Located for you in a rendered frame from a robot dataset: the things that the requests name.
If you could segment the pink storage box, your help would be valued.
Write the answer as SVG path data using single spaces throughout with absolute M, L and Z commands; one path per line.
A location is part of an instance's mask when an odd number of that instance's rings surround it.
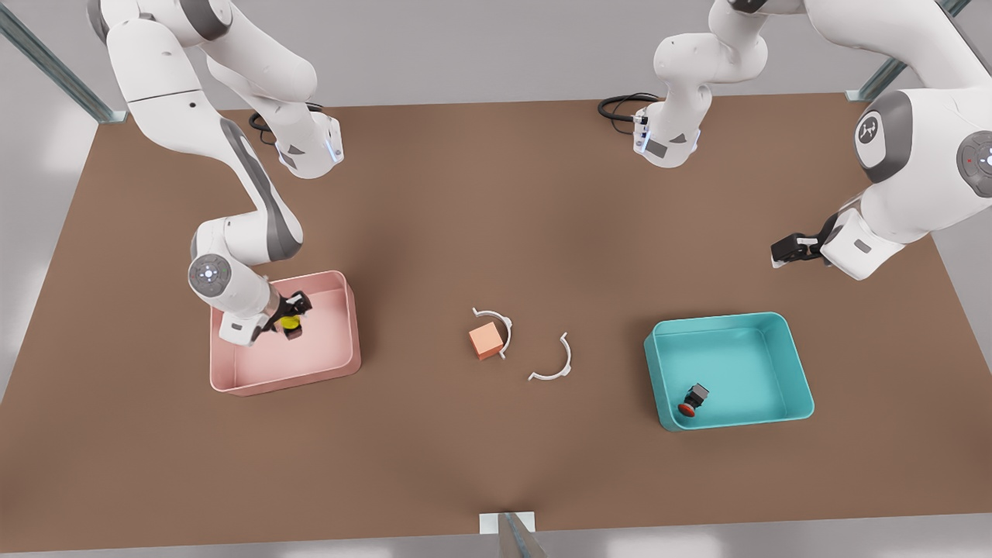
M 210 384 L 240 397 L 293 388 L 357 372 L 361 365 L 357 309 L 343 273 L 327 270 L 275 282 L 283 296 L 302 291 L 313 308 L 302 334 L 264 332 L 252 346 L 220 339 L 221 313 L 210 312 Z

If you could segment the blue storage box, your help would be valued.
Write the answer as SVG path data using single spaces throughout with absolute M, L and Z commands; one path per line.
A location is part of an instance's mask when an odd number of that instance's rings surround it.
M 656 415 L 680 432 L 808 419 L 814 397 L 787 320 L 777 313 L 658 322 L 644 340 Z M 677 410 L 694 384 L 708 399 Z

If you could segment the orange cube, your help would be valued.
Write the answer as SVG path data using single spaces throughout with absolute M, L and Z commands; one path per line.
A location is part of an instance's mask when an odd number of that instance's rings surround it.
M 479 360 L 500 354 L 505 346 L 500 329 L 495 322 L 486 322 L 469 332 L 469 339 Z

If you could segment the silver frame post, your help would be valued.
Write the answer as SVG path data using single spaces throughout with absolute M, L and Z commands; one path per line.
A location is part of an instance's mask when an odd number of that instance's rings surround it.
M 947 12 L 947 14 L 949 14 L 949 17 L 952 18 L 952 20 L 960 14 L 960 12 L 971 3 L 971 1 L 972 0 L 935 0 L 935 2 L 938 3 L 939 6 Z M 902 74 L 903 70 L 906 70 L 906 68 L 907 64 L 905 64 L 904 61 L 889 57 L 889 59 L 886 60 L 885 63 L 881 64 L 878 70 L 875 71 L 875 73 L 872 74 L 871 77 L 869 77 L 867 81 L 860 86 L 860 88 L 853 89 L 853 91 L 846 91 L 846 99 L 848 102 L 872 102 L 872 100 L 875 100 L 879 95 L 881 95 L 881 93 L 886 91 L 886 89 L 889 88 L 894 81 L 896 81 L 896 78 L 899 78 L 899 75 Z
M 0 34 L 32 61 L 68 98 L 98 124 L 124 123 L 127 111 L 114 111 L 83 82 L 45 43 L 0 2 Z
M 481 513 L 479 533 L 496 534 L 496 558 L 549 558 L 536 540 L 536 517 L 532 511 Z

